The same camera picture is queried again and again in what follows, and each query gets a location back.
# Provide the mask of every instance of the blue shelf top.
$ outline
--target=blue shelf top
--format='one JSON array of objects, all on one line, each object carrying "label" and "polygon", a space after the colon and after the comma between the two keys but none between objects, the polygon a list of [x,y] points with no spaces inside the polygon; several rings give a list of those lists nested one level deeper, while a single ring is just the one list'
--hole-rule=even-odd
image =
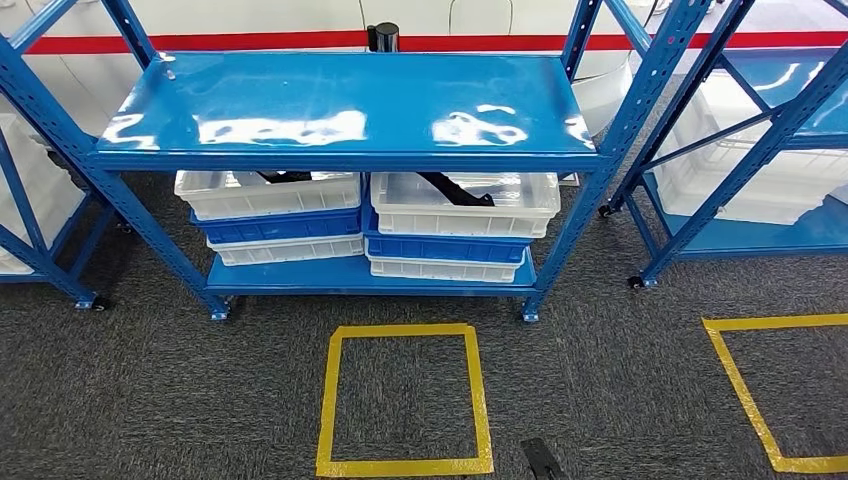
[{"label": "blue shelf top", "polygon": [[[726,50],[738,74],[769,107],[795,98],[836,53],[834,48]],[[848,136],[848,83],[843,84],[798,130],[798,136]]]},{"label": "blue shelf top", "polygon": [[535,291],[536,281],[529,251],[527,255],[528,261],[515,272],[512,283],[375,277],[363,255],[240,267],[227,267],[216,255],[206,289],[220,295],[526,296]]},{"label": "blue shelf top", "polygon": [[160,53],[96,147],[157,152],[596,154],[558,56],[285,52]]},{"label": "blue shelf top", "polygon": [[[648,194],[662,205],[652,174]],[[658,212],[667,231],[676,234],[689,217]],[[793,225],[713,219],[681,252],[682,258],[848,253],[848,205],[827,196]]]}]

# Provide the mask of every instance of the yellow floor tape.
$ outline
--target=yellow floor tape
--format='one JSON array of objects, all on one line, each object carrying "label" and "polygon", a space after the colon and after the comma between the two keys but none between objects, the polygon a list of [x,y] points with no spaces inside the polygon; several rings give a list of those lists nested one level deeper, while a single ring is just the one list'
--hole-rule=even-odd
[{"label": "yellow floor tape", "polygon": [[[477,457],[439,460],[332,461],[333,426],[336,420],[336,391],[339,384],[342,340],[345,338],[432,335],[462,335],[465,337],[468,377],[471,381],[471,407],[474,412],[474,430],[477,439]],[[321,433],[318,436],[318,453],[315,461],[316,475],[319,477],[420,477],[475,475],[492,473],[493,471],[492,439],[489,435],[486,397],[483,393],[483,372],[480,368],[480,353],[474,327],[464,323],[450,323],[339,327],[336,330],[330,337],[330,350],[327,355],[324,404],[321,408]]]},{"label": "yellow floor tape", "polygon": [[772,328],[804,328],[804,327],[825,327],[848,325],[848,314],[837,315],[808,315],[801,317],[771,317],[771,318],[743,318],[733,320],[708,320],[704,319],[704,328],[707,329],[707,334],[713,342],[716,353],[718,354],[721,364],[724,365],[724,370],[727,376],[730,377],[730,383],[733,384],[733,389],[736,390],[736,395],[739,401],[742,402],[742,407],[745,413],[748,414],[748,419],[751,425],[754,426],[760,441],[763,443],[763,448],[771,461],[772,467],[778,472],[793,472],[793,473],[841,473],[848,472],[848,456],[835,457],[794,457],[787,458],[780,453],[777,442],[771,431],[766,425],[763,416],[757,405],[754,404],[754,399],[739,369],[736,368],[736,363],[733,362],[733,357],[727,349],[727,344],[721,337],[721,332],[739,331],[739,330],[765,330]]}]

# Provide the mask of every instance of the white plastic crate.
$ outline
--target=white plastic crate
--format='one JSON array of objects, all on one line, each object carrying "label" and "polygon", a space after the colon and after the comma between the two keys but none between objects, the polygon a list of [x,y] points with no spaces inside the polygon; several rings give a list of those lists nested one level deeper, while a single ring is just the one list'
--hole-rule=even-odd
[{"label": "white plastic crate", "polygon": [[[759,113],[732,78],[716,71],[705,82],[660,149],[662,156]],[[762,122],[707,144],[653,170],[663,209],[692,215],[765,133]],[[717,218],[791,225],[848,183],[848,152],[788,150],[752,178]]]},{"label": "white plastic crate", "polygon": [[200,220],[359,206],[358,173],[312,172],[312,178],[271,184],[256,172],[179,171],[174,193]]},{"label": "white plastic crate", "polygon": [[843,185],[830,192],[830,195],[842,203],[848,204],[848,185]]},{"label": "white plastic crate", "polygon": [[380,233],[541,238],[560,209],[553,173],[447,175],[475,197],[488,193],[495,206],[453,205],[415,173],[375,173],[371,204]]},{"label": "white plastic crate", "polygon": [[[49,182],[35,182],[31,185],[24,185],[24,190],[26,190],[30,199],[30,205],[32,205],[33,213],[47,248],[53,246],[53,242],[62,227],[65,226],[85,197],[82,190],[71,181],[71,176],[67,172],[58,167],[56,169],[59,175],[53,176]],[[0,224],[24,242],[32,245],[8,188],[3,194],[4,197],[0,201]],[[28,273],[32,273],[29,266],[0,248],[0,274]]]},{"label": "white plastic crate", "polygon": [[433,260],[429,258],[365,256],[371,262],[371,275],[377,277],[428,278],[432,280],[457,280],[465,282],[511,283],[515,272],[527,261],[527,252],[521,263],[462,262]]},{"label": "white plastic crate", "polygon": [[237,243],[210,243],[207,240],[206,245],[218,252],[227,266],[350,257],[364,252],[361,233]]}]

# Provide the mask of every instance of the red stripe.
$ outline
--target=red stripe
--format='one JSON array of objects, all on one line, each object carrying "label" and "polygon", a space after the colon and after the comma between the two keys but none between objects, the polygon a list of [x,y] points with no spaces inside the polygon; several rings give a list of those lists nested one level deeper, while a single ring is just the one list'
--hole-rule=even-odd
[{"label": "red stripe", "polygon": [[[159,50],[267,50],[280,48],[361,47],[366,45],[361,30],[286,33],[219,33],[197,35],[154,35]],[[699,33],[690,48],[706,45],[709,34]],[[740,32],[730,40],[735,48],[838,47],[848,41],[848,32]],[[559,50],[563,35],[452,35],[401,36],[407,52],[538,51]],[[624,35],[596,34],[589,50],[628,50]],[[120,36],[42,37],[27,53],[34,55],[127,53]]]}]

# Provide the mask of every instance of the shelf foot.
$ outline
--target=shelf foot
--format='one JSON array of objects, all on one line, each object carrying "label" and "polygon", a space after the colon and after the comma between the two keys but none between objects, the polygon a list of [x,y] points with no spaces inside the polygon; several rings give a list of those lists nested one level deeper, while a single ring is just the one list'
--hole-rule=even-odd
[{"label": "shelf foot", "polygon": [[627,279],[627,285],[631,290],[641,290],[643,288],[651,288],[657,286],[657,281],[653,279],[645,279],[639,275],[632,276]]},{"label": "shelf foot", "polygon": [[539,321],[538,313],[523,313],[521,314],[524,323],[536,323]]},{"label": "shelf foot", "polygon": [[600,218],[609,218],[613,213],[616,213],[618,210],[613,210],[609,205],[602,205],[598,209],[598,217]]},{"label": "shelf foot", "polygon": [[112,302],[101,296],[94,297],[94,300],[80,300],[74,305],[77,310],[91,310],[92,312],[102,312],[111,307]]},{"label": "shelf foot", "polygon": [[115,224],[115,230],[120,230],[122,233],[135,233],[135,229],[127,221],[118,222]]},{"label": "shelf foot", "polygon": [[211,319],[213,322],[223,322],[227,320],[230,316],[230,305],[232,305],[232,301],[235,297],[227,297],[224,299],[224,310],[213,311],[211,315]]}]

